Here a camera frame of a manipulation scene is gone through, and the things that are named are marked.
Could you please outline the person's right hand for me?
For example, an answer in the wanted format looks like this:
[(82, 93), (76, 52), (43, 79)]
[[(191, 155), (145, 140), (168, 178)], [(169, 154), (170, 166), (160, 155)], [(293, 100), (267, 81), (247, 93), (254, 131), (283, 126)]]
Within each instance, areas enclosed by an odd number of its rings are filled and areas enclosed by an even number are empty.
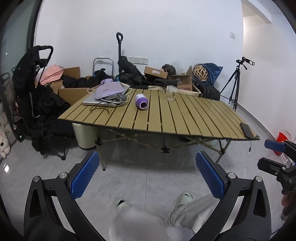
[(294, 201), (295, 194), (287, 194), (284, 195), (281, 201), (281, 205), (283, 206), (281, 220), (286, 221), (292, 212), (292, 209), (295, 205)]

